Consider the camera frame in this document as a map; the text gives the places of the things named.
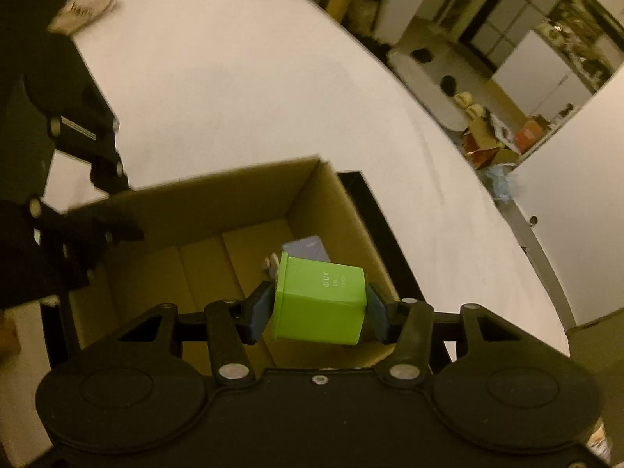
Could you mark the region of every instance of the silver bolt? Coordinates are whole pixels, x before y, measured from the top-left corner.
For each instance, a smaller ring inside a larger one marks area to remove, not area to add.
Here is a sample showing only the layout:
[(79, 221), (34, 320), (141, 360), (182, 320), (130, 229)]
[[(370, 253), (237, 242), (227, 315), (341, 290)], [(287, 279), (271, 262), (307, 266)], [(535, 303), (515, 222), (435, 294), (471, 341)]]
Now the silver bolt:
[(30, 199), (30, 202), (28, 203), (28, 209), (30, 211), (30, 215), (33, 218), (38, 218), (41, 216), (41, 202), (39, 202), (39, 199)]
[(397, 380), (414, 380), (420, 375), (420, 369), (413, 364), (395, 364), (390, 368), (390, 376)]
[(249, 368), (244, 364), (224, 364), (219, 368), (219, 374), (228, 380), (240, 380), (249, 374)]
[(330, 378), (325, 375), (314, 375), (312, 377), (312, 383), (316, 385), (325, 385), (326, 383), (329, 383), (329, 381)]
[(58, 137), (60, 135), (60, 120), (58, 118), (52, 118), (50, 120), (50, 133), (54, 137)]

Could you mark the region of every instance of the cabinet door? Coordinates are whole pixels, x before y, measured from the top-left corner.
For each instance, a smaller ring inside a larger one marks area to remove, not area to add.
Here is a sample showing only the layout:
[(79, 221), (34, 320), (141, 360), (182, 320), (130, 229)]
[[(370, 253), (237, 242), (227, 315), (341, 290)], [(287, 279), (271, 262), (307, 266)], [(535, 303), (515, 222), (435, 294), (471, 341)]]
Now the cabinet door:
[(566, 108), (567, 104), (571, 103), (574, 107), (580, 107), (585, 105), (590, 98), (592, 98), (590, 90), (576, 75), (571, 73), (531, 115), (541, 114), (548, 121), (552, 121), (559, 111)]
[(531, 31), (492, 79), (528, 116), (572, 70), (542, 38)]

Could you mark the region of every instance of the white desk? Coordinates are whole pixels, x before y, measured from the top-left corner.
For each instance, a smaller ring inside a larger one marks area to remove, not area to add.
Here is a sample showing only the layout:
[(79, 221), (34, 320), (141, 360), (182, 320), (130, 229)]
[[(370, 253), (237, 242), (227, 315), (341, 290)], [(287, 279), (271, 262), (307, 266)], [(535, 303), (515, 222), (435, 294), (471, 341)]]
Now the white desk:
[[(438, 311), (481, 303), (568, 351), (470, 166), (386, 68), (306, 0), (119, 0), (76, 42), (121, 121), (132, 186), (320, 154), (336, 170), (363, 171)], [(75, 169), (54, 165), (55, 206), (89, 198), (88, 171)], [(28, 403), (35, 385), (22, 388)], [(0, 433), (19, 417), (5, 413)]]

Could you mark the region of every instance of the cardboard box wall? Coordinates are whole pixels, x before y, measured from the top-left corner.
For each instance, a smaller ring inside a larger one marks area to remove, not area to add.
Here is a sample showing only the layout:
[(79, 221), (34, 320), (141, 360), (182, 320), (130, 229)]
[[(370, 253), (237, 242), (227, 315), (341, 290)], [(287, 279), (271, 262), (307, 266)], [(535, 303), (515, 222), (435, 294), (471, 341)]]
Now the cardboard box wall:
[[(180, 313), (222, 299), (244, 299), (266, 275), (264, 258), (283, 243), (319, 235), (333, 262), (364, 269), (369, 283), (397, 299), (388, 273), (328, 163), (304, 158), (223, 172), (84, 206), (82, 216), (124, 214), (145, 241), (111, 248), (91, 286), (71, 298), (82, 346), (149, 308), (175, 303)], [(336, 346), (264, 339), (246, 347), (257, 373), (266, 367), (364, 367), (391, 350), (372, 340)], [(183, 359), (210, 374), (207, 345), (185, 342)]]

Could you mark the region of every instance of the green box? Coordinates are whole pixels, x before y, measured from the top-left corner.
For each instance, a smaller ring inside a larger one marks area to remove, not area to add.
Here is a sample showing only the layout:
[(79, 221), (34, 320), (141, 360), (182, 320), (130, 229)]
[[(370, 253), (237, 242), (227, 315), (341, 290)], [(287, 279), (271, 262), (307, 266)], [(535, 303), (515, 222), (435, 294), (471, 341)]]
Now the green box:
[(364, 270), (282, 252), (273, 339), (356, 345), (366, 313)]

